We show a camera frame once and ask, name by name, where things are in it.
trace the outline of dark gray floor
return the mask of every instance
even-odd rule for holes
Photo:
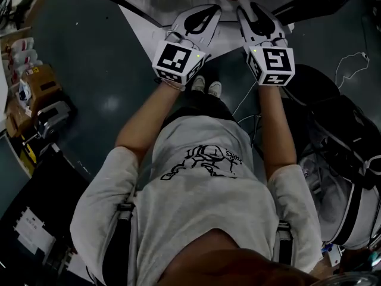
[[[0,136],[0,219],[29,177],[17,162],[7,140]]]
[[[342,57],[366,50],[362,21],[370,67],[346,82],[342,92],[381,128],[381,35],[367,15],[366,1],[351,0],[334,15],[297,23],[288,39],[297,63],[313,66],[334,79]],[[33,24],[33,36],[40,58],[51,63],[79,111],[59,145],[91,179],[112,149],[123,123],[155,88],[151,63],[119,7],[107,0],[47,0]],[[351,74],[363,65],[361,57],[347,60],[340,73]],[[204,70],[219,77],[222,100],[232,111],[253,83],[241,49],[208,62]],[[255,91],[256,87],[236,113],[238,120],[258,112]],[[243,127],[250,131],[253,121],[248,120]],[[255,166],[262,179],[263,165],[256,153]]]

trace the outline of white plastic part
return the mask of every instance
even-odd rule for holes
[[[19,39],[11,45],[11,53],[16,54],[21,51],[31,50],[34,44],[35,39],[33,37]]]
[[[12,56],[11,66],[16,69],[23,64],[37,62],[37,58],[38,55],[34,49],[21,51]]]
[[[28,70],[36,66],[41,66],[42,64],[43,62],[41,60],[37,60],[35,63],[22,64],[20,67],[17,67],[16,69],[13,70],[12,84],[15,84],[18,82],[18,80],[21,78],[25,70]]]

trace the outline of table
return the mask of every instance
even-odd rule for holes
[[[249,3],[254,1],[270,10],[280,22],[288,24],[332,14],[347,0],[112,0],[119,4],[126,20],[130,23],[139,42],[152,60],[157,43],[164,39],[165,31],[184,10],[202,4],[218,4],[223,10],[215,36],[210,43],[212,58],[243,45],[243,39],[236,22],[236,7],[242,6],[250,12]]]

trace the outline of white sneaker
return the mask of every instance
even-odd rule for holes
[[[205,79],[202,75],[197,75],[192,84],[192,91],[201,91],[204,93]]]
[[[209,87],[208,94],[210,94],[216,98],[219,98],[221,96],[221,93],[222,93],[221,83],[220,82],[213,82]]]

